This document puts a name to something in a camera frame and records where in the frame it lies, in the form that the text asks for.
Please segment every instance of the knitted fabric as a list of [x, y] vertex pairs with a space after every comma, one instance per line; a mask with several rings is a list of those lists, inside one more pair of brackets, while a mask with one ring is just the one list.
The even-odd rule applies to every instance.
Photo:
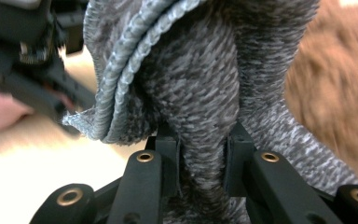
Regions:
[[313, 187], [358, 184], [347, 165], [298, 124], [284, 75], [317, 1], [91, 0], [85, 41], [96, 106], [63, 122], [91, 139], [130, 145], [167, 121], [183, 145], [183, 197], [165, 223], [248, 223], [222, 188], [224, 145], [239, 120], [257, 149], [278, 151]]

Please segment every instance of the gray fabric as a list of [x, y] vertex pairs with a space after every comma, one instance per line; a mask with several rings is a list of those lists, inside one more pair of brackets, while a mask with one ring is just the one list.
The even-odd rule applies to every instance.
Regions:
[[222, 188], [225, 138], [239, 120], [258, 149], [279, 151], [314, 187], [358, 183], [289, 113], [284, 75], [317, 1], [90, 1], [85, 41], [94, 108], [64, 118], [91, 139], [130, 145], [163, 120], [183, 144], [183, 198], [165, 223], [248, 223]]

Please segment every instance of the brown fur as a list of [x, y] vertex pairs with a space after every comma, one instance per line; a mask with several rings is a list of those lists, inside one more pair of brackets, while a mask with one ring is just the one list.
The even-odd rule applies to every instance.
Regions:
[[321, 2], [285, 88], [295, 118], [358, 173], [358, 7]]

